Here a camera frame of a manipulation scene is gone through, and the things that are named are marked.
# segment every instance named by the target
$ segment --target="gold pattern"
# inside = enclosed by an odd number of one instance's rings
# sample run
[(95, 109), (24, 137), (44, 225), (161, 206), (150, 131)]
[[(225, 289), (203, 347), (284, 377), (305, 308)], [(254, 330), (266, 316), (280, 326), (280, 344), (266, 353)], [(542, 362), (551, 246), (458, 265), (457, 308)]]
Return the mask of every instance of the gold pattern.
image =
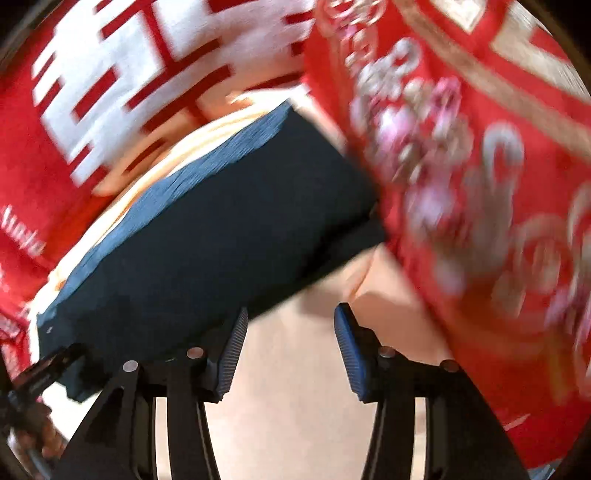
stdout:
[(527, 91), (511, 85), (455, 43), (421, 12), (414, 0), (392, 0), (404, 21), (474, 89), (529, 121), (574, 155), (591, 163), (591, 130), (552, 110)]
[(487, 0), (431, 0), (431, 3), (464, 32), (472, 33), (486, 11)]
[(514, 1), (509, 6), (501, 30), (491, 43), (491, 49), (550, 85), (591, 103), (589, 92), (569, 61), (530, 43), (536, 27), (543, 28), (543, 25), (519, 2)]

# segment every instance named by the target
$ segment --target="red and white fabric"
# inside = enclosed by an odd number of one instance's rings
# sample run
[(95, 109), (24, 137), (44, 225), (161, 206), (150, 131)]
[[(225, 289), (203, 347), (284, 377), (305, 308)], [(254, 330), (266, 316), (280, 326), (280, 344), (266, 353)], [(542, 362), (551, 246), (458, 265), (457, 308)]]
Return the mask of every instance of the red and white fabric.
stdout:
[(98, 214), (233, 91), (303, 68), (313, 0), (64, 0), (0, 78), (1, 342)]
[(591, 97), (514, 0), (319, 1), (312, 95), (527, 467), (591, 414)]

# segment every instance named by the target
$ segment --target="metal bolt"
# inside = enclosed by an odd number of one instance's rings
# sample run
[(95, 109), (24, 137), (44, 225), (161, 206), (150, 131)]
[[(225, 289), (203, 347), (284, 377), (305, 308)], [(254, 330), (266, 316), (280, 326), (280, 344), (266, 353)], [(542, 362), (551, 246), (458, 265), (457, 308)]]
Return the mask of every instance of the metal bolt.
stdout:
[(201, 348), (200, 346), (194, 346), (193, 348), (187, 350), (187, 356), (191, 360), (201, 358), (203, 355), (205, 355), (205, 350), (203, 350), (203, 348)]
[(451, 359), (444, 360), (443, 362), (441, 362), (441, 365), (439, 366), (443, 368), (446, 372), (449, 372), (451, 374), (460, 371), (460, 365), (458, 365), (458, 363), (455, 360)]
[(396, 355), (396, 350), (391, 346), (381, 346), (378, 349), (378, 354), (383, 358), (393, 358)]
[(135, 372), (139, 364), (135, 360), (128, 360), (123, 364), (123, 370), (127, 373)]

